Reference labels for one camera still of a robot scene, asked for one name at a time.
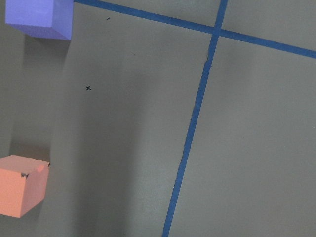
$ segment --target block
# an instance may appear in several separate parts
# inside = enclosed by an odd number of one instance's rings
[[[38,38],[71,40],[74,0],[6,0],[5,23]]]
[[[49,162],[11,155],[0,159],[0,214],[21,217],[44,200]]]

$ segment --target blue tape strip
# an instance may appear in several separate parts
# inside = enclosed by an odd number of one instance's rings
[[[219,9],[217,12],[216,22],[215,22],[215,31],[216,32],[219,32],[220,27],[223,24],[225,11],[226,11],[226,7],[227,7],[227,2],[228,2],[228,0],[221,0],[220,6],[219,6]],[[198,123],[198,116],[199,116],[199,112],[200,112],[201,105],[202,105],[203,98],[204,98],[204,93],[205,93],[205,89],[206,89],[206,85],[207,85],[208,75],[209,75],[209,72],[210,72],[210,69],[211,69],[211,66],[213,63],[214,55],[215,55],[218,37],[219,37],[218,34],[212,35],[212,38],[211,38],[211,41],[209,44],[208,57],[207,57],[207,61],[204,64],[204,68],[203,68],[203,72],[202,72],[202,76],[201,76],[201,81],[200,81],[200,84],[199,84],[199,87],[197,90],[195,106],[194,106],[194,109],[192,112],[192,117],[191,117],[190,125],[188,128],[188,133],[187,133],[186,141],[185,141],[184,148],[183,148],[182,159],[181,159],[181,162],[180,162],[180,165],[178,168],[178,172],[177,172],[177,177],[176,177],[176,180],[174,183],[166,220],[165,220],[165,223],[163,226],[162,237],[169,236],[171,223],[172,223],[173,215],[174,215],[175,208],[177,205],[177,201],[179,198],[182,180],[183,180],[185,169],[187,166],[194,133],[195,133],[197,123]]]
[[[278,42],[271,41],[268,39],[261,39],[258,37],[248,36],[248,35],[232,32],[232,31],[226,31],[226,30],[221,30],[220,36],[234,39],[234,40],[247,42],[247,43],[253,43],[253,44],[265,46],[268,48],[274,48],[274,49],[282,50],[282,51],[289,52],[289,53],[295,53],[295,54],[299,54],[299,55],[310,57],[310,58],[316,58],[315,51],[300,48],[300,47],[291,46],[291,45],[284,44],[284,43],[278,43]]]
[[[110,10],[110,11],[115,11],[115,12],[131,15],[131,16],[137,16],[137,17],[141,17],[141,18],[145,18],[145,19],[149,19],[153,21],[158,21],[158,22],[166,23],[173,26],[184,27],[191,30],[205,32],[209,34],[211,34],[214,31],[214,27],[211,27],[211,26],[206,26],[206,25],[202,25],[202,24],[198,24],[198,23],[194,23],[190,21],[180,20],[177,18],[163,16],[163,15],[159,15],[159,14],[155,14],[155,13],[151,13],[147,11],[137,10],[135,8],[120,6],[120,5],[116,5],[116,4],[112,4],[112,3],[108,3],[104,1],[75,0],[74,2],[81,3],[84,5],[94,6],[94,7]]]

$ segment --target purple cube face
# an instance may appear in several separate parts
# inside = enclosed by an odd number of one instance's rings
[[[6,0],[5,22],[38,38],[71,40],[74,0]]]

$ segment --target orange cube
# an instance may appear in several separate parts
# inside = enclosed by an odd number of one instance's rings
[[[49,164],[15,155],[0,159],[0,214],[21,217],[44,200]]]

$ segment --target gray floor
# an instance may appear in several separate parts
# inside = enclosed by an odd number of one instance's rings
[[[220,1],[108,2],[213,26]],[[223,29],[315,50],[315,8],[231,0]],[[211,35],[78,3],[71,42],[0,16],[0,157],[52,163],[44,202],[0,235],[161,236]],[[315,75],[219,38],[169,236],[316,236]]]

